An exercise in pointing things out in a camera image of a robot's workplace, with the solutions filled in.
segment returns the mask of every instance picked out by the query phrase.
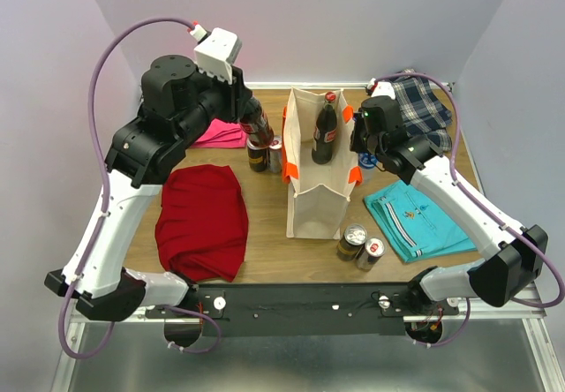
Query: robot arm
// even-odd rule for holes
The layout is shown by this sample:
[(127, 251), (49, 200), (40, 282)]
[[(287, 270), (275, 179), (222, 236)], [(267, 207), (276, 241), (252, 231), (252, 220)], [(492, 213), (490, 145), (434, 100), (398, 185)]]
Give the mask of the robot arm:
[[(77, 309), (89, 320), (121, 321), (139, 306), (178, 305), (190, 282), (172, 273), (146, 274), (123, 268), (139, 222), (171, 171), (217, 118), (244, 124), (268, 145), (273, 133), (259, 102), (233, 66), (241, 47), (233, 33), (197, 26), (195, 64), (187, 57), (155, 59), (141, 78), (143, 102), (134, 120), (116, 132), (106, 156), (111, 195), (106, 220), (82, 276), (75, 279), (100, 211), (69, 263), (48, 273), (45, 284), (59, 296), (76, 280)], [(101, 207), (102, 194), (96, 208)]]
[(482, 257), (451, 268), (428, 268), (409, 283), (409, 306), (422, 311), (452, 297), (479, 297), (490, 305), (503, 306), (539, 276), (542, 266), (541, 259), (506, 228), (522, 231), (543, 252), (546, 233), (537, 225), (526, 229), (458, 176), (478, 202), (503, 220), (502, 229), (457, 187), (448, 158), (432, 142), (425, 136), (409, 138), (392, 87), (387, 83), (377, 87), (355, 114), (351, 150), (376, 155), (386, 171), (436, 202), (467, 233)]

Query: bottle cap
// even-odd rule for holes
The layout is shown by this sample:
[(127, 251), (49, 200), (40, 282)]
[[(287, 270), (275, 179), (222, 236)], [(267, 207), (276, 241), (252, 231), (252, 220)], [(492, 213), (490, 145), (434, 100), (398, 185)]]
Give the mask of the bottle cap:
[(335, 93), (327, 92), (325, 98), (326, 98), (326, 102), (334, 103), (335, 102)]

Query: white wall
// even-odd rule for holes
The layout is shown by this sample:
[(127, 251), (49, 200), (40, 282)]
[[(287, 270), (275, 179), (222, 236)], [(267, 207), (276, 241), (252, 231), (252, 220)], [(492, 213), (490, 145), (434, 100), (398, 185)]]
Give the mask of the white wall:
[[(0, 390), (49, 390), (61, 298), (43, 287), (85, 229), (100, 179), (87, 86), (113, 34), (94, 0), (0, 0)], [(102, 76), (104, 147), (134, 111), (123, 55)]]
[[(504, 0), (456, 86), (463, 126), (486, 195), (549, 234), (547, 255), (565, 274), (565, 0)], [(546, 268), (542, 298), (556, 296)], [(565, 366), (565, 305), (546, 319)]]
[[(362, 81), (416, 66), (456, 79), (501, 0), (96, 0), (115, 33), (175, 14), (237, 32), (247, 81)], [(132, 38), (137, 76), (160, 55), (192, 55), (175, 26)]]

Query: pink cloth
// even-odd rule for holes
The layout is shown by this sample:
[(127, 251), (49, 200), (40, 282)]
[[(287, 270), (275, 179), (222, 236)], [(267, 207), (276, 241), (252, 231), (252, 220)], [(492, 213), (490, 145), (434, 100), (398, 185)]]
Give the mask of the pink cloth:
[(246, 140), (239, 124), (214, 120), (192, 147), (245, 147)]

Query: bottle label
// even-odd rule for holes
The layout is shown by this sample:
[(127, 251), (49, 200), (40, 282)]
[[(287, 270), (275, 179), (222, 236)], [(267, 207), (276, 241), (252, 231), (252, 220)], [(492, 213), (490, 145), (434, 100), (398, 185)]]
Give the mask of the bottle label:
[[(335, 139), (335, 135), (337, 134), (337, 129), (332, 130), (331, 132), (327, 132), (324, 134), (324, 142), (329, 143), (333, 142)], [(314, 129), (314, 140), (320, 140), (320, 130), (318, 130), (318, 126)]]
[(241, 130), (243, 130), (244, 133), (247, 134), (260, 132), (261, 130), (265, 129), (267, 124), (267, 114), (265, 114), (265, 111), (261, 112), (261, 117), (259, 117), (259, 119), (254, 123), (239, 123), (239, 125), (241, 125)]
[(337, 133), (337, 129), (334, 129), (331, 132), (327, 132), (326, 136), (324, 136), (324, 142), (326, 142), (326, 143), (333, 142), (334, 139), (335, 139), (336, 133)]

